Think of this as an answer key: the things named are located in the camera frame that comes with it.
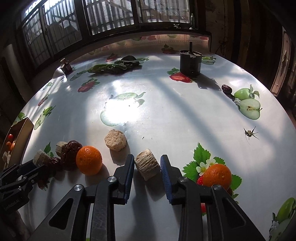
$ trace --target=tabletop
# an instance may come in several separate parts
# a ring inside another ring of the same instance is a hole
[[[210,63],[203,61],[196,79],[179,73],[179,51],[188,49],[189,41],[193,50],[213,57]],[[113,63],[127,55],[137,58],[141,66],[118,75],[87,72],[95,64]],[[23,108],[20,116],[28,116],[35,127],[22,162],[46,147],[49,155],[57,157],[58,141],[76,140],[99,149],[103,167],[95,176],[85,176],[78,169],[58,172],[43,190],[35,185],[29,203],[20,209],[30,230],[75,184],[97,184],[113,175],[127,154],[136,157],[145,149],[158,162],[167,154],[171,165],[193,180],[200,176],[194,150],[208,150],[209,159],[230,169],[233,197],[262,235],[268,239],[269,232],[281,225],[273,213],[296,196],[296,130],[264,85],[237,65],[209,53],[206,37],[129,39],[94,50],[71,65],[73,73],[65,76],[57,69]],[[223,84],[232,93],[248,90],[235,94],[233,101],[223,93]],[[246,91],[251,98],[240,100]],[[118,95],[125,101],[117,101]],[[254,128],[256,136],[245,134]],[[104,141],[111,129],[127,138],[127,147],[118,153],[110,151]],[[128,203],[115,206],[116,240],[177,241],[180,216],[181,208],[166,199],[161,174],[145,182],[135,169]],[[205,230],[206,216],[203,220]]]

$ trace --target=silver bolt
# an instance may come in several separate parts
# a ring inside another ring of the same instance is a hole
[[[215,185],[214,185],[214,189],[215,189],[215,190],[219,190],[219,189],[221,189],[221,187],[222,187],[222,186],[219,185],[219,184],[215,184]]]
[[[186,182],[188,182],[188,178],[187,177],[180,177],[179,181],[182,183],[186,183]]]
[[[108,177],[108,182],[110,182],[110,183],[113,183],[113,182],[115,182],[116,180],[117,180],[117,178],[114,177],[114,176]]]
[[[80,191],[82,188],[83,188],[83,186],[80,185],[80,184],[78,184],[78,185],[76,185],[76,186],[74,187],[74,190],[75,190],[75,191]]]

